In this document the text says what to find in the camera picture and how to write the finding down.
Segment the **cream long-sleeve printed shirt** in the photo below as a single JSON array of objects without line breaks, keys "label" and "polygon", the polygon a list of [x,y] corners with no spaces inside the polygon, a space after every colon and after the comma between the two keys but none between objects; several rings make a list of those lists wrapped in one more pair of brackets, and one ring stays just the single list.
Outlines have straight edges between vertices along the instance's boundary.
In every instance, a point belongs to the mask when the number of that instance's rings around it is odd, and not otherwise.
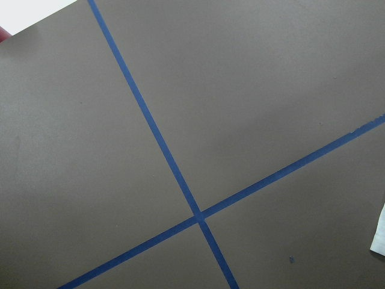
[{"label": "cream long-sleeve printed shirt", "polygon": [[385,206],[383,206],[380,216],[378,218],[376,231],[370,246],[370,251],[375,252],[381,256],[385,256]]}]

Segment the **red cylinder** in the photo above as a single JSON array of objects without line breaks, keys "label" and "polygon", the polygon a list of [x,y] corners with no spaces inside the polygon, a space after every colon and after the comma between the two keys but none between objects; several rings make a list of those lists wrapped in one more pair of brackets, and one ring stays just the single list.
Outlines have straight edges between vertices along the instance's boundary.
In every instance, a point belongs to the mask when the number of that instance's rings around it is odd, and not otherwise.
[{"label": "red cylinder", "polygon": [[3,27],[0,26],[0,42],[3,42],[4,40],[7,40],[11,37],[12,35],[3,29]]}]

